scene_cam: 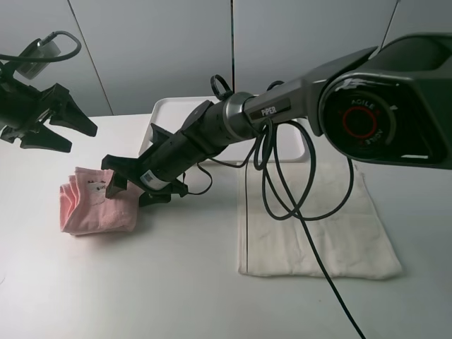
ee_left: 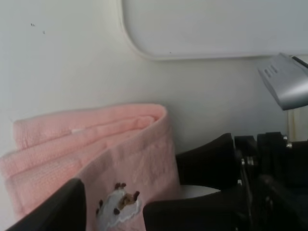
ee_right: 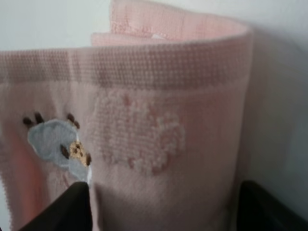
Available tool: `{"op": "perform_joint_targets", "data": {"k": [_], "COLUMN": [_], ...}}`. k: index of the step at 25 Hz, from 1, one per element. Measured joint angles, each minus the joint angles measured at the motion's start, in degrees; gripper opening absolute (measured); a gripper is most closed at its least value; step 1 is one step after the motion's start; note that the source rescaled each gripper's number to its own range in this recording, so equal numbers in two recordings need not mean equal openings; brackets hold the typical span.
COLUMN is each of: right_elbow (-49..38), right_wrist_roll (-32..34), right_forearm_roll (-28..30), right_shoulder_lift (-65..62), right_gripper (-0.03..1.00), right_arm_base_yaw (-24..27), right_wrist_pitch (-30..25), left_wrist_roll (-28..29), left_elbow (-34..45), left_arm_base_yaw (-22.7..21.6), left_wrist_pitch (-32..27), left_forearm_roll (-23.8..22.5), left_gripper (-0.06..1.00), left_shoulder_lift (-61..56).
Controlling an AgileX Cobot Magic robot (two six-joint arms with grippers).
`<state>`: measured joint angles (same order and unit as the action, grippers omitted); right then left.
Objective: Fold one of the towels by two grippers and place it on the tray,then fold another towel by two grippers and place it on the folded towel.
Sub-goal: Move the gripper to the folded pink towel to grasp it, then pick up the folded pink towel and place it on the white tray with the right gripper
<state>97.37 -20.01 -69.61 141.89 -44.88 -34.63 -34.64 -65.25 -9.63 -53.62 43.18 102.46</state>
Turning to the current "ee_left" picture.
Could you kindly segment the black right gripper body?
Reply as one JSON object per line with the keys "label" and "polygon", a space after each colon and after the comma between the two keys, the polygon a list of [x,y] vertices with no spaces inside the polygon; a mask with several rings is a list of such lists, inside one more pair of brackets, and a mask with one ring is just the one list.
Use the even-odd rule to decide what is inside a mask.
{"label": "black right gripper body", "polygon": [[249,231],[308,229],[308,142],[280,132],[236,136]]}

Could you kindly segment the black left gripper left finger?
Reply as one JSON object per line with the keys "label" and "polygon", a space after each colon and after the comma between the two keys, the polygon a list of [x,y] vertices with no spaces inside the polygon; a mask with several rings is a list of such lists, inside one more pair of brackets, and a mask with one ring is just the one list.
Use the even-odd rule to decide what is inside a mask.
{"label": "black left gripper left finger", "polygon": [[10,231],[84,231],[86,229],[85,186],[71,179]]}

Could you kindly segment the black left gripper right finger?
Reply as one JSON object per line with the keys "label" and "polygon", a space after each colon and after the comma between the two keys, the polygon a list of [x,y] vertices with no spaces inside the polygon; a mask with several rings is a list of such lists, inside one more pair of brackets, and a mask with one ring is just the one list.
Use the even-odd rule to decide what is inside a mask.
{"label": "black left gripper right finger", "polygon": [[143,208],[147,231],[248,231],[243,190],[222,190],[195,198],[156,201]]}

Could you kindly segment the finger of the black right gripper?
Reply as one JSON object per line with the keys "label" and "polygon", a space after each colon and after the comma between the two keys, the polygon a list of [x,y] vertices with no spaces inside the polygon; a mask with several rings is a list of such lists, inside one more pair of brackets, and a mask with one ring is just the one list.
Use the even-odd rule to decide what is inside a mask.
{"label": "finger of the black right gripper", "polygon": [[181,185],[205,186],[218,190],[237,185],[240,169],[230,133],[176,155],[176,161]]}

